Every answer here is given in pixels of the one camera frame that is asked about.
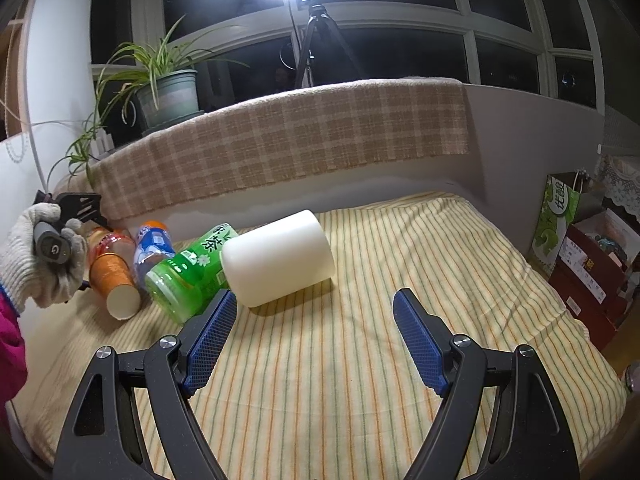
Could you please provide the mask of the magenta sleeve forearm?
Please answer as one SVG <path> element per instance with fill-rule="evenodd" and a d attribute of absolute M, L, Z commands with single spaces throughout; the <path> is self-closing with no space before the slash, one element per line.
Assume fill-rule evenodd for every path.
<path fill-rule="evenodd" d="M 25 341 L 18 325 L 17 310 L 1 289 L 0 304 L 0 403 L 1 428 L 9 431 L 6 404 L 12 401 L 27 380 Z"/>

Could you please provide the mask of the white knit gloved left hand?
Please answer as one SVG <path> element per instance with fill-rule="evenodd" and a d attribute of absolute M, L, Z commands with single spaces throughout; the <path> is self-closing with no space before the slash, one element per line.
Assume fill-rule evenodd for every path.
<path fill-rule="evenodd" d="M 78 219 L 70 219 L 61 230 L 70 243 L 70 258 L 62 266 L 40 260 L 35 253 L 34 231 L 39 222 L 53 223 L 61 217 L 55 204 L 40 203 L 27 208 L 1 243 L 1 287 L 17 314 L 29 298 L 40 308 L 70 300 L 84 281 L 88 245 L 80 234 Z"/>

